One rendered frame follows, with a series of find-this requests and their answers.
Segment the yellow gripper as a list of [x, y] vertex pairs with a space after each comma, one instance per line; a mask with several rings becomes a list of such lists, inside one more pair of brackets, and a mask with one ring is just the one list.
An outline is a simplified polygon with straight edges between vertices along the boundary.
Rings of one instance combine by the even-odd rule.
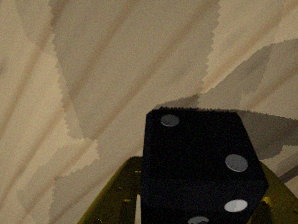
[[[269, 187], [247, 224], [298, 224], [298, 199], [259, 160]], [[77, 224], [135, 224], [142, 156], [127, 159], [110, 178]]]

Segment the tan flat mat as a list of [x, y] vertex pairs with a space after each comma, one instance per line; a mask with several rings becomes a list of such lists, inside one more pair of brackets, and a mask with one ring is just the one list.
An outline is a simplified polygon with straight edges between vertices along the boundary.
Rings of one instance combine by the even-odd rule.
[[298, 165], [278, 177], [298, 199]]

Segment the black die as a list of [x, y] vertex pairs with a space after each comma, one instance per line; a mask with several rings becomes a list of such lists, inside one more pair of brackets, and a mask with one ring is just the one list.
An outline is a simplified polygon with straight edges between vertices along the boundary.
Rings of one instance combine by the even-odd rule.
[[247, 224], [268, 187], [236, 112], [146, 114], [141, 224]]

